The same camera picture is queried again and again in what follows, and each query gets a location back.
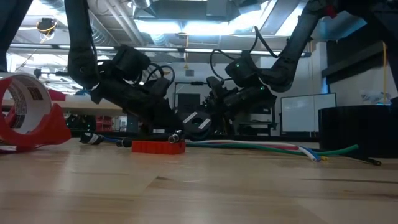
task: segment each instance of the wood grain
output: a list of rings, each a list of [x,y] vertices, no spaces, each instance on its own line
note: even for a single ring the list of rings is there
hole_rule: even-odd
[[[72,139],[0,155],[0,223],[396,223],[398,161],[383,163]]]

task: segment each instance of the whiteboard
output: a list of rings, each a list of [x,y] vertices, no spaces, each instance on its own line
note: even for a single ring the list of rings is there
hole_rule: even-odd
[[[336,106],[335,94],[295,96],[281,99],[282,132],[319,130],[318,110]]]

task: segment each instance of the black cylinder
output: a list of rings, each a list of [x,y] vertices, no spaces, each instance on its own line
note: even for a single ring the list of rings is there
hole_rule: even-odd
[[[359,145],[352,156],[398,157],[398,108],[340,106],[318,112],[320,148],[336,150]]]

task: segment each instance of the ceiling light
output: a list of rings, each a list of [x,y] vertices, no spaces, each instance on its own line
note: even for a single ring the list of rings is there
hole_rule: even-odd
[[[280,51],[274,51],[274,53],[276,54],[276,56],[278,56],[280,54]],[[271,55],[271,53],[269,53],[268,51],[263,51],[263,50],[253,50],[251,53],[251,55]]]
[[[51,49],[50,44],[10,44],[10,47],[29,48],[29,49]]]
[[[304,7],[307,5],[306,2],[301,2],[298,6],[293,10],[290,16],[285,20],[282,24],[276,35],[278,36],[290,36],[293,33],[293,30],[296,28],[297,23],[299,22],[299,16],[303,12]]]
[[[96,46],[95,49],[97,49],[97,50],[115,50],[114,47],[110,47],[110,46]]]
[[[212,49],[185,49],[187,53],[211,53]]]
[[[135,47],[135,49],[143,52],[178,52],[177,48],[168,47]]]
[[[230,30],[227,22],[188,22],[183,32],[188,35],[226,35]]]
[[[241,54],[241,50],[223,50],[224,53],[226,54]]]
[[[174,21],[140,21],[135,20],[138,30],[151,35],[159,34],[176,34],[181,32],[181,27],[178,22]]]

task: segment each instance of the blue wire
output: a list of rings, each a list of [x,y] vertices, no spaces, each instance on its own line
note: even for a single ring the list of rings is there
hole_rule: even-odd
[[[321,157],[316,152],[314,152],[312,149],[304,147],[304,146],[300,146],[300,147],[307,150],[311,155],[313,155],[317,159],[317,162],[321,161]]]
[[[111,138],[104,137],[104,141],[107,141],[107,142],[117,142],[118,139],[111,139]]]

